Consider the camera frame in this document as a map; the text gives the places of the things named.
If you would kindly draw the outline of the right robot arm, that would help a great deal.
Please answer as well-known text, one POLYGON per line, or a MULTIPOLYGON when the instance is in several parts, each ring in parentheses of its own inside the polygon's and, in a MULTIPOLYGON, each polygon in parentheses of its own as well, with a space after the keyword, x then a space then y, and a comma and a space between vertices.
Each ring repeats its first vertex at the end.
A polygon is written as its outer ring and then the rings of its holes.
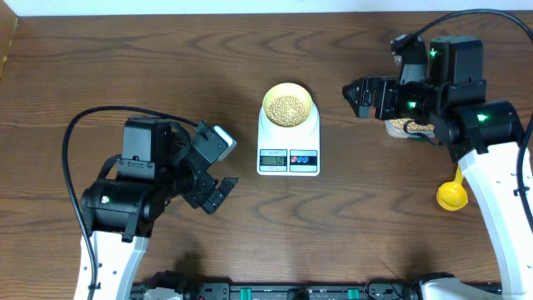
POLYGON ((429 46, 399 37, 399 77, 361 77, 342 89, 359 118, 433 126, 481 209, 501 275, 501 297, 532 297, 532 172, 526 132, 510 102, 486 99, 483 43, 441 36, 429 46))

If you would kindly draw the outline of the yellow plastic measuring scoop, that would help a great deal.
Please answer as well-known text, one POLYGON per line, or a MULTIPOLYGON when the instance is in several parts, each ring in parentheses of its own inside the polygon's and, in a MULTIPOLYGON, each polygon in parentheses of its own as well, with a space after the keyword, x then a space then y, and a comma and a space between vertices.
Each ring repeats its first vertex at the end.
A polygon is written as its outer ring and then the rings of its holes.
POLYGON ((446 211, 457 211, 468 203, 467 191, 462 185, 464 176, 461 169, 456 169, 453 181, 442 183, 436 192, 437 203, 446 211))

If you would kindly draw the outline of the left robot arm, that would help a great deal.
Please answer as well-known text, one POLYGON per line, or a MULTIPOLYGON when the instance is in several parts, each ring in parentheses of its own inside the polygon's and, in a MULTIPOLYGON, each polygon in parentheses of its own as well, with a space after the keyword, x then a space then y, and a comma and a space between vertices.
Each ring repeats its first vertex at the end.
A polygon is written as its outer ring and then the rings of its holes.
POLYGON ((176 121, 131 117, 124 126, 122 152, 110 157, 82 195, 88 242, 75 297, 127 299, 147 250, 156 219, 176 197, 214 213, 237 184, 217 180, 208 168, 237 145, 221 127, 200 122, 195 136, 176 121))

